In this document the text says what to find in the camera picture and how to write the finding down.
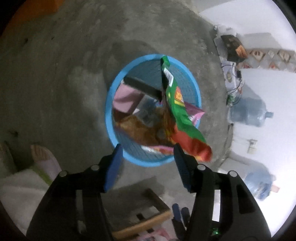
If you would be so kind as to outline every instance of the blue rim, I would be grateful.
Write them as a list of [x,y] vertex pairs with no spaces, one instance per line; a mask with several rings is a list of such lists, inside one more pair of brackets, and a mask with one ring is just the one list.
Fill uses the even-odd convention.
[[[106,122],[107,133],[108,133],[111,143],[114,147],[119,142],[116,138],[115,131],[113,128],[112,102],[113,102],[113,98],[115,96],[115,92],[116,92],[118,86],[120,85],[123,78],[127,75],[127,73],[133,67],[135,67],[145,61],[154,60],[154,59],[161,59],[163,56],[164,56],[163,54],[149,54],[149,55],[139,57],[139,58],[133,60],[132,62],[130,62],[127,66],[125,66],[119,72],[119,74],[116,76],[116,78],[114,79],[114,81],[108,91],[108,94],[107,94],[106,108],[105,108],[105,122]],[[198,107],[201,108],[202,100],[201,100],[201,95],[200,95],[200,89],[199,89],[198,84],[197,84],[195,78],[193,77],[192,73],[189,71],[189,69],[187,69],[187,67],[184,64],[182,64],[180,61],[176,60],[175,58],[168,56],[168,60],[170,61],[170,63],[172,63],[172,64],[176,65],[177,67],[179,67],[180,69],[184,70],[185,73],[187,74],[188,79],[190,79],[192,81],[192,83],[195,87],[195,90],[197,92]],[[199,124],[200,124],[200,120],[197,122],[196,128],[198,128]],[[161,166],[165,163],[169,163],[174,160],[173,156],[168,156],[168,157],[164,157],[162,159],[159,159],[157,162],[147,162],[147,161],[143,161],[143,160],[139,160],[139,159],[134,158],[132,155],[127,153],[125,150],[123,150],[123,157],[126,160],[128,160],[136,165],[142,166],[142,167],[158,167],[158,166]]]

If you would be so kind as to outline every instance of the green trim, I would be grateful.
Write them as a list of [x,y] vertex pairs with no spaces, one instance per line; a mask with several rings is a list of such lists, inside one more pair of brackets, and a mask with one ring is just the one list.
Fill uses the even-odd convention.
[[30,169],[33,170],[38,176],[40,176],[48,186],[52,184],[52,180],[49,178],[49,176],[38,166],[34,164],[33,166],[30,167]]

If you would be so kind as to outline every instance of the white wall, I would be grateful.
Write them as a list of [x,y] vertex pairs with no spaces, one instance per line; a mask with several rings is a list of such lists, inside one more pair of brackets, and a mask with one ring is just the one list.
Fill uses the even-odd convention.
[[296,34],[272,0],[234,0],[206,9],[200,16],[240,35],[270,33],[282,48],[296,50]]
[[[263,163],[276,176],[274,184],[280,191],[259,202],[275,234],[296,204],[296,74],[244,69],[242,76],[274,117],[266,119],[260,128],[235,123],[231,150]],[[258,140],[254,154],[247,153],[248,139]]]

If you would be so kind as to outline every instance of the green plastic wrapper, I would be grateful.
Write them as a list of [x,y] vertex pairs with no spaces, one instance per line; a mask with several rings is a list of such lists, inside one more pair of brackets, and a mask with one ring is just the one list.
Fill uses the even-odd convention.
[[183,97],[181,94],[181,90],[178,87],[177,80],[174,78],[174,76],[170,73],[170,62],[168,60],[167,56],[163,56],[161,58],[162,63],[162,71],[165,74],[168,83],[166,85],[166,101],[168,105],[170,106],[170,110],[176,120],[176,125],[178,127],[178,130],[183,131],[187,133],[187,135],[191,138],[196,138],[204,143],[206,143],[205,138],[201,134],[201,132],[195,128],[195,126],[192,124],[191,120],[189,119],[189,116],[186,112],[185,104],[183,101]]

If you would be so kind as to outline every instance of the barcode label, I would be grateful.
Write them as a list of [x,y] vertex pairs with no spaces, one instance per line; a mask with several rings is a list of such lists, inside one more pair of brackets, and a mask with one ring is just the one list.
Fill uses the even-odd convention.
[[168,78],[169,87],[172,87],[173,81],[174,81],[174,76],[167,70],[167,68],[164,68],[163,72],[164,72],[165,76]]

